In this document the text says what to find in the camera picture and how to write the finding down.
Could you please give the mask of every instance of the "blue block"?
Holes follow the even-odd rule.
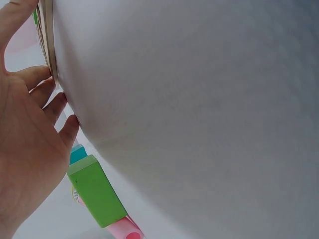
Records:
[[[77,146],[74,146],[72,148],[72,151],[71,151],[70,165],[72,163],[79,161],[82,158],[85,158],[86,156],[88,156],[88,155],[87,155],[83,145],[78,144]]]

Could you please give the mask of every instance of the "green block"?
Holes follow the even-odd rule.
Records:
[[[107,227],[127,216],[126,210],[93,155],[71,164],[67,174],[100,227]]]

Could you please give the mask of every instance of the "hand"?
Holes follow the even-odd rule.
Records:
[[[0,10],[2,239],[12,237],[62,180],[79,129],[75,116],[68,118],[59,133],[54,129],[67,100],[60,93],[44,107],[55,87],[47,67],[31,67],[15,73],[5,69],[5,47],[36,4],[37,0],[12,0]]]

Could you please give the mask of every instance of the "pink block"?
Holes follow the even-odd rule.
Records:
[[[128,218],[122,218],[116,223],[106,227],[116,239],[143,239],[142,231]]]

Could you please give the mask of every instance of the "finger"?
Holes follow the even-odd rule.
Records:
[[[59,93],[54,99],[43,109],[47,118],[55,125],[56,121],[60,117],[65,105],[66,97],[64,93]]]
[[[12,74],[22,78],[29,91],[51,77],[50,68],[47,66],[33,66]]]
[[[63,140],[65,146],[71,151],[74,144],[76,135],[79,131],[79,121],[75,115],[70,116],[62,130],[59,132],[61,139]]]
[[[31,91],[31,98],[39,105],[40,108],[43,108],[45,104],[48,102],[52,92],[55,88],[55,82],[51,78],[49,80],[45,80],[43,83],[38,85]]]
[[[37,3],[38,0],[11,0],[4,5],[0,10],[0,47],[6,46],[15,32],[30,17]]]

